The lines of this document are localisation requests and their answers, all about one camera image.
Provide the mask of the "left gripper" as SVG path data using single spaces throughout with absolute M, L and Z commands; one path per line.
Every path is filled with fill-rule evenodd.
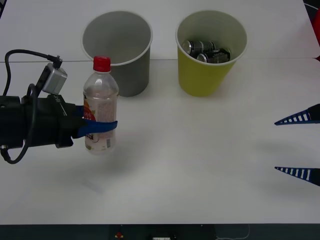
M 106 133 L 118 126 L 118 121 L 97 122 L 85 120 L 84 106 L 67 103 L 61 95 L 49 94 L 37 99 L 35 123 L 32 124 L 32 97 L 24 96 L 21 102 L 24 113 L 24 130 L 21 144 L 27 141 L 32 132 L 30 147 L 55 145 L 67 148 L 73 145 L 73 139 L 89 134 Z

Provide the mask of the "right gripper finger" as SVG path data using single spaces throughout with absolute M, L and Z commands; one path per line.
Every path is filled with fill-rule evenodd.
M 320 104 L 309 107 L 306 110 L 289 115 L 274 124 L 282 125 L 302 125 L 302 124 L 319 124 L 320 123 Z
M 316 186 L 320 186 L 320 169 L 319 168 L 296 168 L 275 166 L 276 170 L 287 175 L 304 180 Z

